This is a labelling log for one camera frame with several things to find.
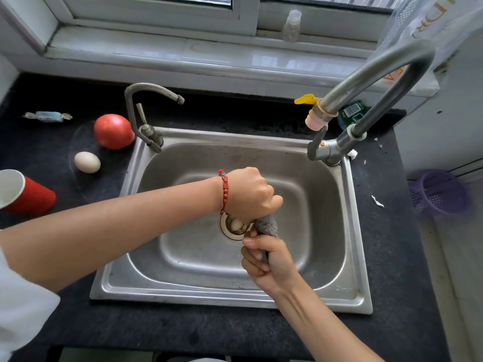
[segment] sink drain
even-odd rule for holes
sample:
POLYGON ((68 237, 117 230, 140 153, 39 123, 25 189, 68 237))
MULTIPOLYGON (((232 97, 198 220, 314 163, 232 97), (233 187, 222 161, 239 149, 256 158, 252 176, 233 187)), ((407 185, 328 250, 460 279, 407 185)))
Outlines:
POLYGON ((226 213, 224 213, 220 217, 220 227, 221 227, 221 231, 223 231, 223 233, 227 238, 231 240, 240 241, 240 240, 243 240, 243 236, 245 232, 250 231, 253 224, 251 223, 247 225, 247 224, 241 223, 240 221, 238 221, 237 223, 237 221, 238 220, 234 216, 232 215, 227 216, 226 213))

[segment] white scrap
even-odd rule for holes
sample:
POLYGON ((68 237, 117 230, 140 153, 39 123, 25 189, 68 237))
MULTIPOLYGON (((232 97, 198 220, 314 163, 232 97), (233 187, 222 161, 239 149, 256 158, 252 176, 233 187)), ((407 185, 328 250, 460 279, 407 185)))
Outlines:
POLYGON ((350 150, 350 152, 347 153, 347 156, 350 157, 351 160, 353 160, 357 156, 357 151, 356 150, 350 150))
POLYGON ((376 204, 379 206, 379 207, 382 207, 384 208, 384 205, 381 203, 381 202, 378 202, 378 200, 376 199, 376 197, 374 197, 373 195, 371 195, 372 199, 374 200, 374 202, 376 202, 376 204))

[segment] cup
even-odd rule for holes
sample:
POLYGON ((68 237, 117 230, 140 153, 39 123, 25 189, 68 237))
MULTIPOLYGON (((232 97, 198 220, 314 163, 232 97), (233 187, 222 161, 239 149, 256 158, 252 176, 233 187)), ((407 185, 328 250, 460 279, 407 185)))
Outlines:
POLYGON ((39 216, 56 202, 56 194, 17 170, 0 170, 0 211, 39 216))

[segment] purple trash can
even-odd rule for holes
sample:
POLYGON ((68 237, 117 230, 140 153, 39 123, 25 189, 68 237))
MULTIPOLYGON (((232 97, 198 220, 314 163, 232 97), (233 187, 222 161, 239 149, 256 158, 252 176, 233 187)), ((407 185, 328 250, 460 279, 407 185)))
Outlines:
POLYGON ((444 170, 426 170, 408 185, 417 215, 456 216, 469 208, 467 189, 458 178, 444 170))

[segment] sink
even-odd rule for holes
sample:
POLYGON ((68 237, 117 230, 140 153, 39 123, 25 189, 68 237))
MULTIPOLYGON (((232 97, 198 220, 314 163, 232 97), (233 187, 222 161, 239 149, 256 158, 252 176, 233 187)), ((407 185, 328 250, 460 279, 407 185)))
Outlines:
MULTIPOLYGON (((156 128, 155 153, 137 139, 121 196, 257 167, 284 198, 275 214, 299 273, 333 310, 372 313, 350 162, 307 158, 309 141, 156 128)), ((241 242, 219 213, 178 226, 97 271, 90 297, 275 308, 241 266, 241 242)))

